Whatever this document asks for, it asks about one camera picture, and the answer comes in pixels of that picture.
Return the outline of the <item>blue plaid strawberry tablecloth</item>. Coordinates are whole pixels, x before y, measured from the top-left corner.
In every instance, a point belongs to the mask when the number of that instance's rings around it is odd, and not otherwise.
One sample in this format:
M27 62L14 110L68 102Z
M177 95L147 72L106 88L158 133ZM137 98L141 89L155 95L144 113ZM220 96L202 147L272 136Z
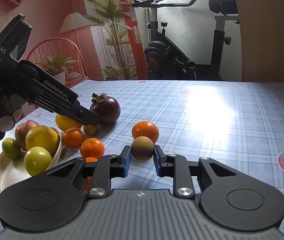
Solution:
M215 159L284 194L284 83L87 80L73 91L85 107L93 93L119 101L119 120L97 134L107 154L132 143L134 124L151 121L164 153ZM211 223L199 204L172 195L172 178L158 178L151 160L132 160L127 178L114 178L112 189L65 228L0 228L0 239L284 239L284 219L253 233Z

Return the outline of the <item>yellow lemon in bowl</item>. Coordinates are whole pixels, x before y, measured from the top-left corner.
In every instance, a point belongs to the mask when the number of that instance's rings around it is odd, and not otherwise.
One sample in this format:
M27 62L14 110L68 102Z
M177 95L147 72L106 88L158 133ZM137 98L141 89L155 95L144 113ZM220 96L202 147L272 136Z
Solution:
M45 148L50 154L53 154L59 145L58 133L47 126L36 126L29 130L26 135L26 150L39 146Z

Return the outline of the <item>wooden cabinet panel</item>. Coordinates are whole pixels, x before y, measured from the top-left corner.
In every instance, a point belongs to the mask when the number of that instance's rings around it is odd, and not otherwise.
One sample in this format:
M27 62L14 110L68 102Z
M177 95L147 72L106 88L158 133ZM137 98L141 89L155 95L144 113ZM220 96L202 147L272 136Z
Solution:
M284 0L236 0L242 81L284 82Z

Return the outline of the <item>green apple front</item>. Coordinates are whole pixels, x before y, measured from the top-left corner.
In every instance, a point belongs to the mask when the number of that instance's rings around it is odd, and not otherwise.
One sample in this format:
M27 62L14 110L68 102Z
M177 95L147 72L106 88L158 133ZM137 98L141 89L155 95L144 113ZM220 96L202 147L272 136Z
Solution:
M26 152L24 157L25 169L31 176L44 172L51 162L51 154L45 148L40 146L32 147Z

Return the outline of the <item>white ceramic bowl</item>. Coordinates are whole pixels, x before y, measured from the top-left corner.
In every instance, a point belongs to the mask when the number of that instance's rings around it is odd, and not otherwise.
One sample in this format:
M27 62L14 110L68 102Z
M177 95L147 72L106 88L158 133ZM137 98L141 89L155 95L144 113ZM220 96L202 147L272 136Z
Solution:
M61 134L60 134L60 132L56 128L52 127L52 129L57 133L58 138L59 138L59 143L58 143L58 146L55 149L54 153L52 154L52 162L48 166L48 168L47 168L48 170L58 165L58 162L59 162L60 157L61 157L61 151L62 151L62 137L61 137Z

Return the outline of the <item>dark purple mangosteen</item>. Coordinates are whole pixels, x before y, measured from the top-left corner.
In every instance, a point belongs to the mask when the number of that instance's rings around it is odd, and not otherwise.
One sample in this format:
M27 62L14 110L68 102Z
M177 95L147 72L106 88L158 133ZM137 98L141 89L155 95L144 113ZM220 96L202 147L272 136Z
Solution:
M106 93L93 93L91 102L89 110L98 115L98 125L111 126L116 123L121 114L121 107L115 98L107 96Z

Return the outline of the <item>yellow lemon on table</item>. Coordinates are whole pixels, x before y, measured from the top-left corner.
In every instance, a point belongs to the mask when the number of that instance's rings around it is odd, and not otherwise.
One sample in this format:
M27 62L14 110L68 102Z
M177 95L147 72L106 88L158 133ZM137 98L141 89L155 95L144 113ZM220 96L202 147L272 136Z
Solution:
M80 122L59 114L55 116L55 123L57 124L57 127L62 131L65 131L69 128L81 129L81 127L83 126L83 124L81 124Z

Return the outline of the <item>black exercise bike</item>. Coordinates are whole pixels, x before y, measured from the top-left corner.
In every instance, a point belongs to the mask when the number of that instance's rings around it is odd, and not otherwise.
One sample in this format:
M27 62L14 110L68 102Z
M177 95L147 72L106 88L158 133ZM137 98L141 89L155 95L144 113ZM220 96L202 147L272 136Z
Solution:
M150 80L213 80L222 81L219 74L224 45L231 45L231 37L225 35L225 22L239 24L236 0L209 0L209 9L216 14L213 48L210 64L196 64L190 60L167 36L167 22L158 22L157 10L162 7L190 7L188 3L159 3L157 0L133 0L132 7L150 11L146 29L150 31L148 46L144 49L147 74Z

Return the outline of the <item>red peach in bowl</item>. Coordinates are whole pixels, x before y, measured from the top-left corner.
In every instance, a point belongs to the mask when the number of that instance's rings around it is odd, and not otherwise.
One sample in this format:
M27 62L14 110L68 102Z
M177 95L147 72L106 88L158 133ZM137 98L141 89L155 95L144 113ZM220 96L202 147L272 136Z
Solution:
M18 145L25 151L26 150L26 135L34 127L39 126L39 124L33 120L28 120L23 124L20 124L15 129L15 139Z

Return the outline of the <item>small green fruit left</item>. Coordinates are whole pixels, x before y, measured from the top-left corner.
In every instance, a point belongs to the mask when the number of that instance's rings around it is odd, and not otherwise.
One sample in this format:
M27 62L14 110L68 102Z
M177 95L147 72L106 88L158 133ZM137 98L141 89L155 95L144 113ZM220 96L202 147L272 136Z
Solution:
M13 138L6 138L2 142L3 154L10 160L16 160L21 155L21 147Z

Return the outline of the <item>small yellow kumquat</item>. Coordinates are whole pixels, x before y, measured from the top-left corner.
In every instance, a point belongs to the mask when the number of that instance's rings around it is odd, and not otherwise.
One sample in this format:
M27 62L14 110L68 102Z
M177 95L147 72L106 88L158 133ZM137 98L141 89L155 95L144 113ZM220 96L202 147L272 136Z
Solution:
M98 132L98 126L97 125L83 125L83 131L85 132L86 135L93 137L94 135L96 135L96 133Z

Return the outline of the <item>orange tangerine by bowl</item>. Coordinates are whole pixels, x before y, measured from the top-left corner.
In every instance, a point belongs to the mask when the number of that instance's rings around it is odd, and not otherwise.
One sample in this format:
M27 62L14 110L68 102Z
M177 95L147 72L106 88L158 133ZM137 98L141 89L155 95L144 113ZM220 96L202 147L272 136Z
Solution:
M77 148L83 142L83 133L76 127L66 129L62 135L62 141L68 148Z

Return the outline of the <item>white ceramic plate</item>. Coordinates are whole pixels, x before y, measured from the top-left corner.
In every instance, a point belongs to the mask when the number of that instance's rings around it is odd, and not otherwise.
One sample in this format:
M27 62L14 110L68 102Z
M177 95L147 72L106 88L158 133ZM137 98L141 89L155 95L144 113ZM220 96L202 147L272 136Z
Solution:
M22 151L16 160L8 159L3 152L0 154L0 193L11 185L31 177L24 166L25 154L26 152Z

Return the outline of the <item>round brown longan fruit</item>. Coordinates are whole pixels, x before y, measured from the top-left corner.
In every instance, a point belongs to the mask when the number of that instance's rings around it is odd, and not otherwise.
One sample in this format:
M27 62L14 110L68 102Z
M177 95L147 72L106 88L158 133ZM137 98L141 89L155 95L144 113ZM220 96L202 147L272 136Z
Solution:
M131 154L139 161L147 161L153 156L154 144L148 137L137 137L131 146Z

